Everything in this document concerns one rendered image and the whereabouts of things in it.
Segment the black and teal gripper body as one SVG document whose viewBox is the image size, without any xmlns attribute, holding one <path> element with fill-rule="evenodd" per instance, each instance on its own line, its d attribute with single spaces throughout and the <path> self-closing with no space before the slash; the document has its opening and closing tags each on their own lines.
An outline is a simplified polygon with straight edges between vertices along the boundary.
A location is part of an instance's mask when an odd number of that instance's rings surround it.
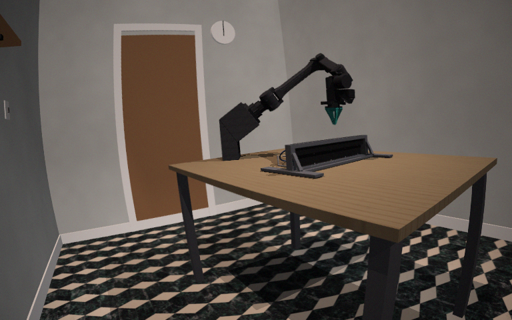
<svg viewBox="0 0 512 320">
<path fill-rule="evenodd" d="M 321 105 L 327 105 L 325 108 L 328 108 L 328 107 L 343 107 L 343 106 L 340 106 L 340 105 L 346 105 L 346 102 L 342 102 L 342 101 L 329 101 L 328 90 L 332 90 L 332 89 L 326 89 L 327 101 L 321 101 Z"/>
</svg>

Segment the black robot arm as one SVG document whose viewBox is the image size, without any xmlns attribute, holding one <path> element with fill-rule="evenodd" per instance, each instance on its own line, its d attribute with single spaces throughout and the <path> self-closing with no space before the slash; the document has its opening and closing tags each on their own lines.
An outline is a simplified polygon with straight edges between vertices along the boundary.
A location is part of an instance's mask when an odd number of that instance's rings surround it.
<svg viewBox="0 0 512 320">
<path fill-rule="evenodd" d="M 325 78 L 326 89 L 332 89 L 328 90 L 329 101 L 345 101 L 346 103 L 352 103 L 355 98 L 355 90 L 348 89 L 353 81 L 350 74 L 342 64 L 336 64 L 328 60 L 322 53 L 319 53 L 312 58 L 302 70 L 284 82 L 284 84 L 275 89 L 271 87 L 268 91 L 262 93 L 259 96 L 260 101 L 254 104 L 252 103 L 249 106 L 244 103 L 244 106 L 255 120 L 260 123 L 258 118 L 262 116 L 262 112 L 265 110 L 274 111 L 282 104 L 282 98 L 288 91 L 313 72 L 318 70 L 324 71 L 322 68 L 326 70 L 325 72 L 332 74 L 332 76 Z"/>
</svg>

